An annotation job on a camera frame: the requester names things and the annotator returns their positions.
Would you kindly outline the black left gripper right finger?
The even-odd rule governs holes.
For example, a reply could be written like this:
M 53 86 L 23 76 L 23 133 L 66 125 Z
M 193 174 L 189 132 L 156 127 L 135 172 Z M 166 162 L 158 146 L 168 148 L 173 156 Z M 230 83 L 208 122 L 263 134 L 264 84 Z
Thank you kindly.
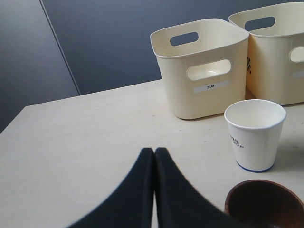
M 184 177 L 169 151 L 155 151 L 155 189 L 160 228 L 243 228 L 205 199 Z

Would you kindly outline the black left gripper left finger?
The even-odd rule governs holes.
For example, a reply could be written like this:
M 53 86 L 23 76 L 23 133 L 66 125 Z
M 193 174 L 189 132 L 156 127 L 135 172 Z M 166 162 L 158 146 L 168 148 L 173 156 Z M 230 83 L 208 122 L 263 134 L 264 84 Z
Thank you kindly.
M 141 149 L 119 186 L 71 228 L 150 228 L 154 198 L 154 152 Z

